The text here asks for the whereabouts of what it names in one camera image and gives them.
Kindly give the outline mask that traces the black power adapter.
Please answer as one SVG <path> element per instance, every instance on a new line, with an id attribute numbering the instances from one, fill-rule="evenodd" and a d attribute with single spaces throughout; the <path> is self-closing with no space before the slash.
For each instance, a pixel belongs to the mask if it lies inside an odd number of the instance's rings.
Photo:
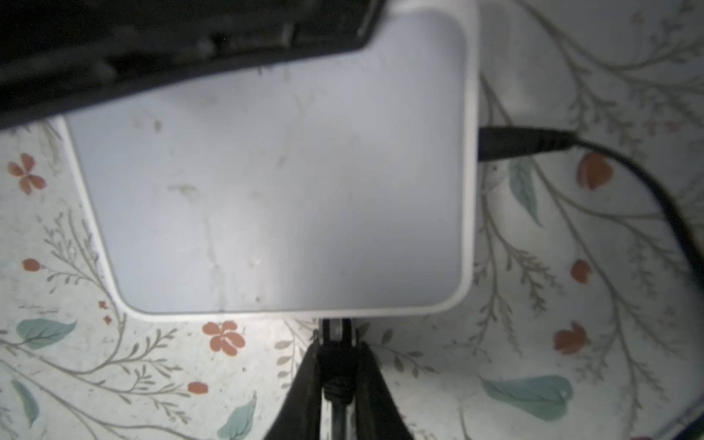
<path id="1" fill-rule="evenodd" d="M 479 162 L 504 161 L 528 156 L 581 148 L 612 159 L 628 170 L 649 190 L 659 205 L 665 222 L 692 271 L 693 282 L 703 289 L 703 253 L 681 214 L 674 197 L 644 168 L 623 154 L 581 139 L 568 130 L 522 128 L 521 126 L 484 126 L 478 130 Z"/>

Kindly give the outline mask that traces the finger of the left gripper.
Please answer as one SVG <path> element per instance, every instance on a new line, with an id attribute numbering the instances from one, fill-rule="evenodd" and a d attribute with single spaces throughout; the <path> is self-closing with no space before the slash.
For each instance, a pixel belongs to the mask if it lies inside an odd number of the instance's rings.
<path id="1" fill-rule="evenodd" d="M 213 73 L 355 51 L 381 1 L 5 1 L 1 126 Z"/>

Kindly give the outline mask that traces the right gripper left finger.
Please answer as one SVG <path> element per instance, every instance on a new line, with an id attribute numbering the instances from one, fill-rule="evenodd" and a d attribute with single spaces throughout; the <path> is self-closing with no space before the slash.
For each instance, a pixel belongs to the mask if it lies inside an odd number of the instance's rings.
<path id="1" fill-rule="evenodd" d="M 306 350 L 282 408 L 266 440 L 318 440 L 321 431 L 322 374 L 317 359 L 319 342 Z"/>

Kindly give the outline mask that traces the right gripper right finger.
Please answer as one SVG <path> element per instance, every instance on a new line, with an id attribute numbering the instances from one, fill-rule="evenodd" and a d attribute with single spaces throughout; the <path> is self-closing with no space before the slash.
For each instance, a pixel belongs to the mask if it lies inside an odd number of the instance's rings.
<path id="1" fill-rule="evenodd" d="M 413 440 L 366 342 L 357 345 L 355 373 L 357 439 Z"/>

